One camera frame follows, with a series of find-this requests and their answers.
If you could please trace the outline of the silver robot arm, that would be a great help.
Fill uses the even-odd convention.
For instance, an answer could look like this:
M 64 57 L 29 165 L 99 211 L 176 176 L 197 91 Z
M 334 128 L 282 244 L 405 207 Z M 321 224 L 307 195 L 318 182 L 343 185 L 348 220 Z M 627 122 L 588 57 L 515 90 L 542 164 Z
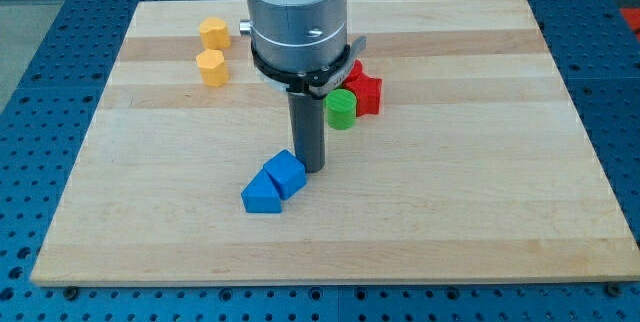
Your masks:
M 277 70 L 316 71 L 345 49 L 346 0 L 247 0 L 247 5 L 253 47 Z

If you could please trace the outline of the red block behind arm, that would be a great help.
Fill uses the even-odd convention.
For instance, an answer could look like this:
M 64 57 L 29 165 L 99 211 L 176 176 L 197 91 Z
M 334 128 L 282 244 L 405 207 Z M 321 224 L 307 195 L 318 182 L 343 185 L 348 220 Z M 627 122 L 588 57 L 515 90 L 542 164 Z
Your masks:
M 363 64 L 359 59 L 356 59 L 349 74 L 344 79 L 343 83 L 348 84 L 356 81 L 363 74 Z

